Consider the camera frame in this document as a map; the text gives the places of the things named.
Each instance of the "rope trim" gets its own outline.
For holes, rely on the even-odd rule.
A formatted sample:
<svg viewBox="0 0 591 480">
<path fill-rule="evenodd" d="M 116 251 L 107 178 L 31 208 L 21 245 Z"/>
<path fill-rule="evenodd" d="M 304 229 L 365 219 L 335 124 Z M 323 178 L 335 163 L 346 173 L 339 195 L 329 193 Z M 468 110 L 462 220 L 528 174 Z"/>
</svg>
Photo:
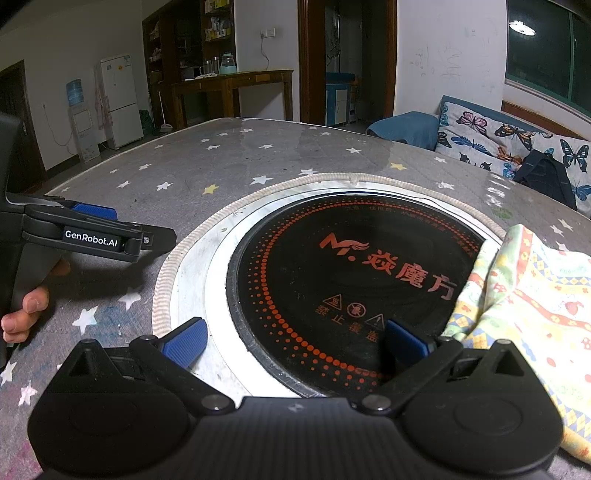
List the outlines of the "rope trim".
<svg viewBox="0 0 591 480">
<path fill-rule="evenodd" d="M 169 253 L 168 257 L 160 268 L 158 278 L 156 279 L 156 286 L 154 287 L 154 298 L 152 301 L 152 330 L 154 335 L 162 337 L 170 332 L 170 300 L 173 293 L 174 279 L 185 255 L 187 255 L 193 245 L 195 245 L 195 243 L 203 235 L 205 235 L 205 233 L 211 230 L 219 222 L 224 220 L 224 218 L 227 216 L 267 195 L 277 193 L 282 190 L 291 189 L 293 187 L 333 180 L 348 180 L 350 181 L 352 187 L 356 187 L 360 181 L 381 183 L 384 185 L 399 187 L 411 190 L 412 192 L 425 194 L 435 199 L 449 203 L 454 207 L 457 207 L 460 210 L 472 215 L 475 219 L 489 228 L 501 240 L 503 240 L 505 237 L 505 231 L 497 223 L 484 215 L 484 213 L 476 210 L 474 207 L 471 207 L 470 205 L 467 205 L 466 203 L 461 202 L 455 198 L 449 197 L 448 195 L 435 192 L 434 190 L 426 189 L 412 183 L 407 183 L 405 181 L 367 173 L 319 173 L 287 180 L 251 193 L 250 195 L 236 200 L 220 211 L 214 213 L 210 218 L 205 220 L 201 225 L 199 225 L 195 230 L 193 230 L 183 240 L 181 240 L 178 245 Z"/>
</svg>

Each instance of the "power cord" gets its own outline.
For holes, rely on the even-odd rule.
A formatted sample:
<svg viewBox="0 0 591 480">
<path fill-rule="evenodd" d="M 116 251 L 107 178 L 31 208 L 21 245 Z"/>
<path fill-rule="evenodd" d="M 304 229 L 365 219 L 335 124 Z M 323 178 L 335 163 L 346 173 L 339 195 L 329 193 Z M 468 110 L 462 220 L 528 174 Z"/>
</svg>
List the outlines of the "power cord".
<svg viewBox="0 0 591 480">
<path fill-rule="evenodd" d="M 51 128 L 51 124 L 49 123 L 49 117 L 47 116 L 47 110 L 45 108 L 45 103 L 43 104 L 43 112 L 45 113 L 45 120 L 47 121 L 47 126 L 49 127 L 49 130 L 51 132 L 51 136 L 53 137 L 53 141 L 56 143 L 56 145 L 59 145 L 60 147 L 67 148 L 67 146 L 70 144 L 70 140 L 72 140 L 72 136 L 74 135 L 74 132 L 72 130 L 70 130 L 70 136 L 68 137 L 68 141 L 62 145 L 61 143 L 59 143 L 56 140 L 56 135 L 53 132 L 53 129 Z"/>
<path fill-rule="evenodd" d="M 262 43 L 264 40 L 265 40 L 265 36 L 261 33 L 261 54 L 263 57 L 265 57 L 267 59 L 267 66 L 265 68 L 265 71 L 267 71 L 269 69 L 269 65 L 271 64 L 271 62 L 269 61 L 269 57 L 267 57 L 265 50 L 262 49 Z"/>
</svg>

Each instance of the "orange dotted pattern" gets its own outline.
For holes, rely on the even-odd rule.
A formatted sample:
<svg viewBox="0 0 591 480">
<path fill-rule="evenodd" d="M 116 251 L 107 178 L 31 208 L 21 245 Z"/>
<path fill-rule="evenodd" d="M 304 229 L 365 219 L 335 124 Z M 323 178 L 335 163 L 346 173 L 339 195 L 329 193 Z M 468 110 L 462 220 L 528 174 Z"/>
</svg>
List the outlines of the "orange dotted pattern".
<svg viewBox="0 0 591 480">
<path fill-rule="evenodd" d="M 250 297 L 253 298 L 252 304 L 261 306 L 261 313 L 267 314 L 265 317 L 260 316 L 259 319 L 266 319 L 269 322 L 272 322 L 270 325 L 269 323 L 264 324 L 264 327 L 270 330 L 270 335 L 284 335 L 283 341 L 285 343 L 293 343 L 291 348 L 294 353 L 291 354 L 291 357 L 296 358 L 299 356 L 302 358 L 300 364 L 305 365 L 306 362 L 310 361 L 310 371 L 315 371 L 318 369 L 322 377 L 331 375 L 333 377 L 332 381 L 341 381 L 345 387 L 349 387 L 350 383 L 352 382 L 356 385 L 356 389 L 360 390 L 362 387 L 366 388 L 366 385 L 377 387 L 378 381 L 388 381 L 390 378 L 392 378 L 392 376 L 347 364 L 346 362 L 334 358 L 328 353 L 321 351 L 320 348 L 308 343 L 304 337 L 294 331 L 294 329 L 289 325 L 289 322 L 282 317 L 279 309 L 273 302 L 271 290 L 269 289 L 269 285 L 267 283 L 267 264 L 269 256 L 273 246 L 279 240 L 279 237 L 289 227 L 294 225 L 302 218 L 305 218 L 308 215 L 312 215 L 313 213 L 319 212 L 321 210 L 354 205 L 379 206 L 403 210 L 407 212 L 408 215 L 414 214 L 423 221 L 431 222 L 434 226 L 440 225 L 443 228 L 449 230 L 459 239 L 462 239 L 464 243 L 469 245 L 475 252 L 478 252 L 479 246 L 476 245 L 469 237 L 464 235 L 463 232 L 458 231 L 454 225 L 429 214 L 428 211 L 425 212 L 420 209 L 413 208 L 412 206 L 388 203 L 387 201 L 362 199 L 333 203 L 327 200 L 315 207 L 304 207 L 303 210 L 294 212 L 288 219 L 284 219 L 281 223 L 271 227 L 269 234 L 265 239 L 259 242 L 259 249 L 251 258 L 254 262 L 254 267 L 249 269 L 252 274 L 248 275 L 252 278 L 251 281 L 254 284 L 254 286 L 250 288 L 250 290 L 253 292 L 250 295 Z"/>
</svg>

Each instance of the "table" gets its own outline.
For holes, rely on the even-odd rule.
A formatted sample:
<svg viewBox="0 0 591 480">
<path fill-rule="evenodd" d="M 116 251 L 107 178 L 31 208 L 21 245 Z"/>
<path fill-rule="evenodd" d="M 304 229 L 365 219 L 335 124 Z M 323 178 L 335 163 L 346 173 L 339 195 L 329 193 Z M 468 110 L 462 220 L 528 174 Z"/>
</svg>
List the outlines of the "table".
<svg viewBox="0 0 591 480">
<path fill-rule="evenodd" d="M 259 72 L 239 72 L 230 75 L 218 75 L 204 79 L 185 80 L 170 85 L 173 95 L 174 118 L 178 128 L 187 126 L 183 108 L 183 95 L 186 93 L 221 92 L 223 115 L 238 116 L 234 108 L 233 91 L 240 87 L 283 84 L 283 111 L 285 120 L 293 121 L 293 100 L 291 95 L 291 75 L 293 70 L 261 70 Z"/>
<path fill-rule="evenodd" d="M 505 230 L 523 223 L 553 248 L 559 242 L 591 254 L 591 222 L 522 185 L 432 151 L 292 122 L 220 118 L 195 125 L 119 153 L 49 194 L 114 207 L 124 222 L 174 228 L 181 241 L 230 203 L 312 172 L 363 172 L 414 183 L 473 206 Z M 497 197 L 502 207 L 490 202 L 498 195 L 493 189 L 504 194 Z M 33 478 L 40 471 L 27 419 L 81 338 L 125 346 L 152 331 L 152 296 L 165 258 L 146 252 L 126 264 L 74 254 L 70 275 L 48 279 L 54 306 L 13 354 L 16 365 L 0 387 L 0 478 Z M 29 396 L 19 405 L 23 392 Z M 561 452 L 550 471 L 565 480 L 591 479 L 589 466 L 582 466 Z"/>
</svg>

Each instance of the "yellow star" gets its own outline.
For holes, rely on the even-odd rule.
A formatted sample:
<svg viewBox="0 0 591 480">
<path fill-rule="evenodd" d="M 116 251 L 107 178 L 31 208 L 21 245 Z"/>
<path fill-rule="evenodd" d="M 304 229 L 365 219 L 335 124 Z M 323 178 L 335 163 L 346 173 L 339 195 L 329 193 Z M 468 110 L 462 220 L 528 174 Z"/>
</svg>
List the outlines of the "yellow star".
<svg viewBox="0 0 591 480">
<path fill-rule="evenodd" d="M 204 189 L 202 195 L 205 195 L 206 193 L 213 193 L 216 189 L 218 189 L 219 187 L 215 184 L 210 185 L 209 187 L 207 187 L 206 189 Z"/>
</svg>

